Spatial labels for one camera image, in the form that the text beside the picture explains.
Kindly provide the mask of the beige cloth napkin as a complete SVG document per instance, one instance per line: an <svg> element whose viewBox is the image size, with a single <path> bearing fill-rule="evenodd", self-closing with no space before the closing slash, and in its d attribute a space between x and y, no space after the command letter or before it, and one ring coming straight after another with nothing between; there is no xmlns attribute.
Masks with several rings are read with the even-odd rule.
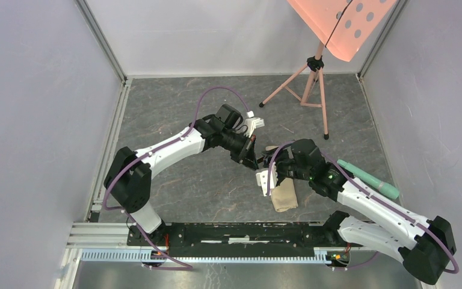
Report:
<svg viewBox="0 0 462 289"><path fill-rule="evenodd" d="M278 213L285 212L298 207L297 195L295 192L294 180L285 178L275 188L271 186L271 201Z"/></svg>

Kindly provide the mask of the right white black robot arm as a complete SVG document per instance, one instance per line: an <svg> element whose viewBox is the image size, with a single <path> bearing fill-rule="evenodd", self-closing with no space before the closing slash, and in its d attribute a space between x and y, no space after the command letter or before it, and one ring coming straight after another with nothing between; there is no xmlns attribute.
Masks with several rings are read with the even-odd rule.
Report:
<svg viewBox="0 0 462 289"><path fill-rule="evenodd" d="M267 193L286 179L306 181L318 195L368 218L360 221L342 211L324 223L324 240L338 246L358 244L402 264L419 281L434 285L443 273L460 271L451 224L414 213L370 188L354 166L333 160L311 139L289 141L263 153Z"/></svg>

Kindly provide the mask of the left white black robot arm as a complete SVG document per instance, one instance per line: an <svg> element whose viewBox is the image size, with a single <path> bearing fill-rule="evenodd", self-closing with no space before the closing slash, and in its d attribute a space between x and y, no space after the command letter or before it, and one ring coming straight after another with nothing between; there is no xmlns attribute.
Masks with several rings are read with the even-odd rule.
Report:
<svg viewBox="0 0 462 289"><path fill-rule="evenodd" d="M180 133L153 146L131 150L125 146L116 152L103 185L105 198L112 196L135 223L150 245L160 244L165 237L162 219L149 202L152 179L180 160L221 147L232 161L252 170L259 168L254 146L254 130L264 120L249 111L246 116L228 104L215 114L196 119Z"/></svg>

